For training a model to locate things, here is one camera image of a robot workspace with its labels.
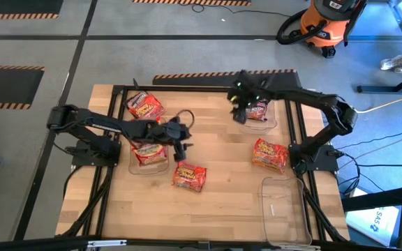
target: vacuum cleaner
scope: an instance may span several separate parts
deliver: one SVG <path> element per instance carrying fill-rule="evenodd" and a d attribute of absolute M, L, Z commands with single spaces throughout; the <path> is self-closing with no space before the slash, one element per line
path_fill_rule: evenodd
<path fill-rule="evenodd" d="M 277 41 L 291 45 L 306 41 L 309 47 L 322 49 L 322 55 L 334 57 L 334 46 L 342 40 L 348 44 L 348 35 L 367 5 L 367 0 L 311 0 L 311 5 L 288 18 L 277 32 Z M 300 29 L 284 36 L 284 31 L 300 19 Z"/>

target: red snack bag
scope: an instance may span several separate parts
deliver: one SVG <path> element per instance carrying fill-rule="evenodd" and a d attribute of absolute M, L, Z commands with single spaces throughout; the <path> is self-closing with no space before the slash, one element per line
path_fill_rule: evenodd
<path fill-rule="evenodd" d="M 206 181 L 207 168 L 190 165 L 185 162 L 178 162 L 174 171 L 173 184 L 181 188 L 189 188 L 201 192 Z"/>
<path fill-rule="evenodd" d="M 140 149 L 133 149 L 139 166 L 150 165 L 167 160 L 167 148 L 160 144 L 146 144 Z"/>
<path fill-rule="evenodd" d="M 125 101 L 125 106 L 135 118 L 157 117 L 164 113 L 164 107 L 151 94 L 141 91 Z"/>
<path fill-rule="evenodd" d="M 283 173 L 288 154 L 286 147 L 258 139 L 254 146 L 252 162 L 261 167 L 278 169 Z"/>
<path fill-rule="evenodd" d="M 255 119 L 259 121 L 266 121 L 266 111 L 268 109 L 269 102 L 267 100 L 261 100 L 255 103 L 252 107 L 246 108 L 246 116 L 248 119 Z"/>

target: clear plastic bin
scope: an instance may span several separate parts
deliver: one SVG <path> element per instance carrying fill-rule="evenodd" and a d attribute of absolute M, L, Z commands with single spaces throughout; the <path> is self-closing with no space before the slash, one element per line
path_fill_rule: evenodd
<path fill-rule="evenodd" d="M 168 160 L 168 146 L 164 146 L 167 149 L 167 160 L 162 162 L 157 162 L 155 164 L 150 165 L 139 165 L 139 160 L 136 158 L 135 153 L 132 151 L 130 146 L 130 165 L 128 166 L 128 170 L 132 174 L 140 174 L 140 175 L 156 175 L 156 174 L 165 174 L 168 170 L 169 160 Z"/>
<path fill-rule="evenodd" d="M 263 227 L 271 245 L 311 244 L 302 190 L 303 183 L 298 178 L 270 177 L 263 180 Z"/>
<path fill-rule="evenodd" d="M 265 117 L 266 121 L 247 119 L 244 125 L 239 125 L 240 131 L 243 133 L 265 135 L 272 128 L 275 128 L 277 126 L 277 121 L 274 101 L 269 102 Z"/>

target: gray floor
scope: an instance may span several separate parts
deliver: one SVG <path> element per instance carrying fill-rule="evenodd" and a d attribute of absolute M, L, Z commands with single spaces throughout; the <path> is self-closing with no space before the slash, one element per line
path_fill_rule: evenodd
<path fill-rule="evenodd" d="M 57 20 L 0 21 L 0 33 L 79 34 L 89 0 L 65 1 Z M 293 14 L 308 3 L 292 0 L 254 0 L 250 9 Z M 397 36 L 396 20 L 370 6 L 358 23 L 355 36 Z M 383 25 L 371 23 L 382 17 Z M 232 15 L 222 8 L 193 13 L 189 7 L 131 3 L 128 0 L 99 0 L 90 34 L 258 34 L 274 35 L 283 17 L 255 13 Z M 45 76 L 30 110 L 0 111 L 0 241 L 8 240 L 19 216 L 37 157 L 45 137 L 48 112 L 60 96 L 74 41 L 0 41 L 0 64 L 46 66 Z M 325 93 L 338 93 L 357 109 L 363 110 L 402 96 L 362 95 L 358 84 L 395 85 L 402 75 L 379 70 L 382 59 L 402 54 L 402 42 L 351 42 L 339 45 L 334 59 L 324 59 L 303 45 L 282 46 L 274 41 L 246 40 L 130 40 L 87 41 L 77 68 L 68 103 L 85 107 L 94 84 L 151 84 L 158 74 L 232 71 L 245 69 L 296 68 L 304 87 Z M 361 114 L 355 131 L 333 143 L 343 146 L 402 131 L 402 104 Z M 70 137 L 60 136 L 57 144 L 68 146 Z M 386 142 L 346 149 L 359 155 Z M 361 158 L 361 164 L 402 163 L 402 143 Z M 70 158 L 52 152 L 38 201 L 27 231 L 27 238 L 53 236 L 61 207 L 63 182 L 69 174 Z M 381 188 L 402 186 L 402 168 L 367 167 L 362 173 Z M 348 166 L 339 179 L 355 175 Z M 362 178 L 360 186 L 377 191 Z"/>

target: wooden table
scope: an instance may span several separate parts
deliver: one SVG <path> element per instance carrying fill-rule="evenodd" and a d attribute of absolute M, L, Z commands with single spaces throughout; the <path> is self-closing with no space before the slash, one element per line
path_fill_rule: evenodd
<path fill-rule="evenodd" d="M 89 109 L 107 114 L 112 85 L 95 85 Z M 104 238 L 140 238 L 160 240 L 265 241 L 260 212 L 259 187 L 266 177 L 295 177 L 287 168 L 285 174 L 251 164 L 255 141 L 261 137 L 288 145 L 290 136 L 285 103 L 275 102 L 278 125 L 267 135 L 243 134 L 232 120 L 231 106 L 225 93 L 152 92 L 166 108 L 164 118 L 181 109 L 195 114 L 193 135 L 187 142 L 187 162 L 207 168 L 207 181 L 201 193 L 172 186 L 176 164 L 170 152 L 167 173 L 156 176 L 133 175 L 129 172 L 130 148 L 122 138 L 119 165 L 114 168 L 105 224 Z M 308 135 L 323 128 L 320 111 L 303 107 Z M 126 112 L 124 119 L 130 119 Z M 87 205 L 94 167 L 83 167 L 69 181 L 63 202 L 57 234 L 65 232 Z M 315 172 L 320 205 L 331 223 L 349 238 L 336 179 L 328 172 Z M 95 231 L 98 211 L 94 213 L 91 231 Z M 313 238 L 318 239 L 315 218 L 310 209 Z"/>

